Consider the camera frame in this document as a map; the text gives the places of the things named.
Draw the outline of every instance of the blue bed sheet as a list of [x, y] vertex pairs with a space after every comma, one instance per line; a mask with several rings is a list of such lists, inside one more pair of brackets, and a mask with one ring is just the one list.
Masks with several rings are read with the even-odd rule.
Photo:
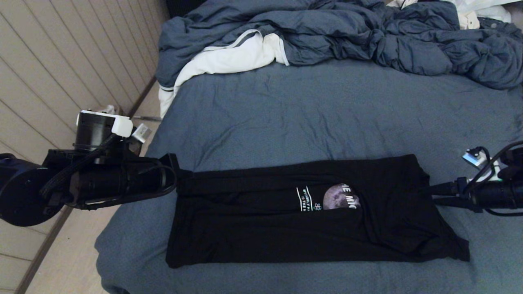
[[[149, 147], [211, 171], [416, 154], [431, 184], [476, 170], [460, 157], [520, 140], [521, 87], [420, 76], [372, 62], [202, 75], [186, 82]], [[439, 208], [471, 261], [200, 264], [170, 269], [176, 194], [122, 205], [96, 242], [110, 293], [521, 293], [519, 218]]]

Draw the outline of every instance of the black cable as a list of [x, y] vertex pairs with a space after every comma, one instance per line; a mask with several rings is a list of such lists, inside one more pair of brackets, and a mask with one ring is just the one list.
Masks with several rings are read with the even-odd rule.
[[471, 186], [470, 187], [470, 190], [468, 191], [468, 193], [472, 192], [473, 190], [483, 186], [485, 183], [488, 182], [488, 180], [490, 180], [495, 174], [496, 174], [496, 167], [494, 166], [494, 162], [495, 160], [491, 160], [490, 159], [490, 153], [488, 152], [488, 149], [483, 147], [483, 146], [478, 146], [476, 147], [480, 150], [483, 150], [483, 152], [485, 153], [485, 157], [487, 158], [487, 162], [486, 162], [486, 166], [490, 166], [491, 167], [491, 172], [490, 174], [484, 178], [481, 182], [477, 183], [476, 185], [474, 186]]
[[70, 179], [71, 175], [85, 167], [87, 164], [91, 163], [96, 157], [100, 156], [104, 151], [105, 147], [111, 145], [119, 136], [116, 134], [111, 134], [107, 137], [102, 144], [95, 150], [89, 152], [82, 159], [72, 163], [68, 167], [61, 170], [54, 177], [52, 177], [41, 189], [40, 195], [42, 198], [46, 199], [47, 195], [59, 185], [62, 185], [66, 180]]
[[0, 160], [2, 159], [15, 159], [16, 156], [14, 156], [12, 153], [2, 153], [0, 154]]
[[485, 211], [498, 217], [523, 217], [523, 212], [511, 212], [511, 213], [501, 213], [501, 212], [495, 212], [492, 209], [485, 208]]
[[476, 184], [477, 180], [486, 172], [486, 170], [488, 168], [491, 168], [493, 166], [493, 163], [496, 162], [496, 160], [498, 160], [498, 158], [501, 157], [501, 155], [503, 155], [505, 152], [507, 152], [509, 149], [515, 147], [515, 146], [518, 146], [518, 145], [523, 145], [523, 141], [516, 141], [514, 143], [511, 143], [507, 146], [505, 146], [503, 149], [501, 149], [498, 153], [496, 153], [496, 155], [494, 155], [494, 157], [492, 157], [492, 159], [490, 159], [489, 163], [486, 164], [477, 174], [476, 176], [474, 176], [474, 178], [465, 186], [465, 189], [463, 190], [463, 193], [466, 195], [468, 193], [470, 193], [470, 191], [472, 191], [474, 188], [474, 185]]
[[159, 169], [159, 168], [161, 168], [161, 169], [172, 169], [172, 168], [170, 168], [169, 166], [166, 166], [166, 165], [155, 165], [155, 166], [151, 166], [149, 168], [141, 170], [140, 172], [138, 172], [138, 174], [139, 175], [143, 175], [145, 173], [148, 173], [150, 171], [154, 171], [155, 169]]

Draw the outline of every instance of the floor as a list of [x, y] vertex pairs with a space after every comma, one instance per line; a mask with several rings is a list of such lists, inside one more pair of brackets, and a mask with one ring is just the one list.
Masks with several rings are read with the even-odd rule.
[[[156, 82], [146, 96], [136, 116], [159, 116]], [[158, 128], [159, 122], [133, 119], [134, 125], [146, 124], [153, 130], [142, 155]], [[94, 249], [96, 237], [105, 228], [118, 207], [95, 211], [73, 210], [62, 230], [49, 249], [27, 294], [103, 294], [101, 280], [96, 271], [98, 252]]]

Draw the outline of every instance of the beige paneled wall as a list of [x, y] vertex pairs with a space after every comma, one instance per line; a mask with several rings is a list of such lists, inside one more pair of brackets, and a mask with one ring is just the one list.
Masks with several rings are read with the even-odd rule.
[[[128, 112], [153, 78], [164, 0], [1, 0], [0, 153], [41, 163], [70, 149], [76, 115]], [[12, 293], [58, 217], [0, 221], [0, 293]]]

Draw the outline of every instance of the black t-shirt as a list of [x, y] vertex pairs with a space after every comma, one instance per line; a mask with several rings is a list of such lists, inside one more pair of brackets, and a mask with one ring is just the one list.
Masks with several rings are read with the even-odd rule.
[[185, 174], [167, 263], [469, 260], [414, 155]]

